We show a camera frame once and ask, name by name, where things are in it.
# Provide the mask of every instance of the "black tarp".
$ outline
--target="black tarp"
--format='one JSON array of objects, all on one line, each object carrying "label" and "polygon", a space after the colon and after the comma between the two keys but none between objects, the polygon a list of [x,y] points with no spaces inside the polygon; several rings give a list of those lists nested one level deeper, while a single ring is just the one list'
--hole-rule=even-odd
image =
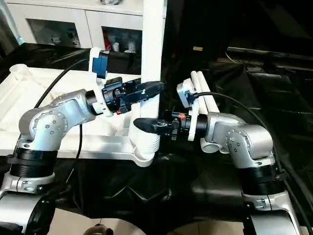
[{"label": "black tarp", "polygon": [[[0,81],[17,63],[64,69],[88,57],[87,49],[23,44],[0,62]],[[86,70],[87,65],[79,69]],[[176,85],[192,70],[203,71],[212,91],[229,95],[255,111],[269,126],[282,161],[313,191],[313,73],[244,64],[163,61],[162,80],[167,86],[160,110],[181,109]],[[111,53],[108,71],[140,74],[140,58]],[[216,102],[221,112],[256,123],[232,103],[219,98]],[[4,164],[4,157],[0,161],[0,172],[4,173],[9,166]],[[57,161],[58,182],[71,163],[69,159]],[[162,137],[155,160],[146,168],[131,161],[80,160],[73,176],[58,200],[59,208],[90,218],[125,219],[147,234],[162,234],[206,218],[241,220],[244,213],[241,187],[230,157],[202,153],[197,140],[179,138],[172,142]],[[307,209],[298,185],[292,186]]]}]

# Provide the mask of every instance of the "glass cabinet door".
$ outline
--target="glass cabinet door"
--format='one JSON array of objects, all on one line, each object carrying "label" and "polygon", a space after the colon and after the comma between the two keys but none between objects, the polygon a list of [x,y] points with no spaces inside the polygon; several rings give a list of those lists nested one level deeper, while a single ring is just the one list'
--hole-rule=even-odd
[{"label": "glass cabinet door", "polygon": [[10,3],[8,7],[27,43],[92,47],[84,10]]}]

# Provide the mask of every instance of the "white tray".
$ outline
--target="white tray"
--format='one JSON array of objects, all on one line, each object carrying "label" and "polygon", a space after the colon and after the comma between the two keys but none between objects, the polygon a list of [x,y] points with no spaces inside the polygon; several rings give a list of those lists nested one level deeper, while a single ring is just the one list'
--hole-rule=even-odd
[{"label": "white tray", "polygon": [[[0,155],[12,154],[19,137],[19,120],[32,109],[61,70],[29,68],[31,76],[16,79],[10,74],[0,84]],[[140,75],[108,73],[107,80],[121,76],[123,82]],[[42,106],[55,97],[79,89],[93,90],[95,77],[86,71],[69,71],[52,89]],[[128,137],[131,119],[140,115],[140,103],[123,115],[97,116],[95,121],[83,124],[83,145],[80,158],[132,160],[139,166],[151,164],[153,156],[136,157],[135,147]],[[63,138],[58,158],[74,158],[79,144],[79,127],[73,127]]]}]

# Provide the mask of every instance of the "white cabinet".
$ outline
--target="white cabinet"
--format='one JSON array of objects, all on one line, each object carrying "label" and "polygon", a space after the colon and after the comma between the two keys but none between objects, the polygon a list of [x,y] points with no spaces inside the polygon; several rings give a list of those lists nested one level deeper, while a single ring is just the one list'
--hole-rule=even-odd
[{"label": "white cabinet", "polygon": [[142,16],[86,11],[92,45],[105,48],[105,36],[111,44],[119,43],[120,51],[128,44],[141,47]]},{"label": "white cabinet", "polygon": [[92,47],[84,10],[25,4],[8,7],[27,43]]},{"label": "white cabinet", "polygon": [[[100,0],[6,0],[27,43],[140,51],[143,0],[106,6]],[[164,7],[165,27],[166,7]]]}]

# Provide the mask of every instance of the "orange tag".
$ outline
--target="orange tag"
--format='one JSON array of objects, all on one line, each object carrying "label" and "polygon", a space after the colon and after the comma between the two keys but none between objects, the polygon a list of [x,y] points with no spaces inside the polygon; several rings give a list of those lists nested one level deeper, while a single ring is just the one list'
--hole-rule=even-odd
[{"label": "orange tag", "polygon": [[186,115],[185,114],[178,114],[178,117],[182,120],[186,119]]}]

